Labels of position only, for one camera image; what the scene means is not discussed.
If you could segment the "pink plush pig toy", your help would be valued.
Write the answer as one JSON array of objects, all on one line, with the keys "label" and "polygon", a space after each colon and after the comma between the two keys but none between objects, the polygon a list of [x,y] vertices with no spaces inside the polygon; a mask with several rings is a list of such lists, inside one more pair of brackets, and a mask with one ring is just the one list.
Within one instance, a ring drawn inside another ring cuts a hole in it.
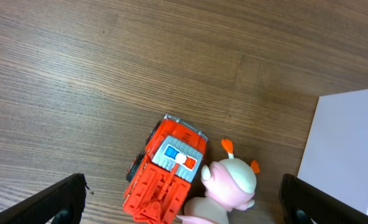
[{"label": "pink plush pig toy", "polygon": [[233,142],[229,139],[222,139],[221,144],[228,158],[202,167],[205,196],[187,201],[184,213],[177,216],[183,224],[228,224],[229,212],[245,211],[255,204],[256,175],[260,172],[258,162],[253,160],[248,164],[236,158]]}]

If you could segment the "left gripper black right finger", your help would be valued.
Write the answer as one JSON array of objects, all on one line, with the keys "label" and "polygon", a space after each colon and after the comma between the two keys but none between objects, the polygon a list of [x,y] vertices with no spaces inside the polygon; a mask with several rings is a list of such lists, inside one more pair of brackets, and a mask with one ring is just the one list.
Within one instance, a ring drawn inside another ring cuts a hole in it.
[{"label": "left gripper black right finger", "polygon": [[283,175],[279,198],[286,224],[368,224],[368,215],[292,174]]}]

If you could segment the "red toy fire truck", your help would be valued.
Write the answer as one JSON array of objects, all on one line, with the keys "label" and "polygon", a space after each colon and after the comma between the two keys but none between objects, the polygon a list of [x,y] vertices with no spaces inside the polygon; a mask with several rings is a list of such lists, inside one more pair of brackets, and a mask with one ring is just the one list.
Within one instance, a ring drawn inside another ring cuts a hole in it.
[{"label": "red toy fire truck", "polygon": [[207,136],[176,116],[166,115],[131,163],[123,210],[137,223],[172,223],[201,166]]}]

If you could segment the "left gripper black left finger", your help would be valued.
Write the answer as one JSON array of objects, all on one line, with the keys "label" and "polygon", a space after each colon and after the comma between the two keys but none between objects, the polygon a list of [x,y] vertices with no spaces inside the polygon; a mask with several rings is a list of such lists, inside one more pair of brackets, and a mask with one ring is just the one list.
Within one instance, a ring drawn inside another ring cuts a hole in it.
[{"label": "left gripper black left finger", "polygon": [[83,174],[72,174],[0,212],[0,224],[80,223],[88,189]]}]

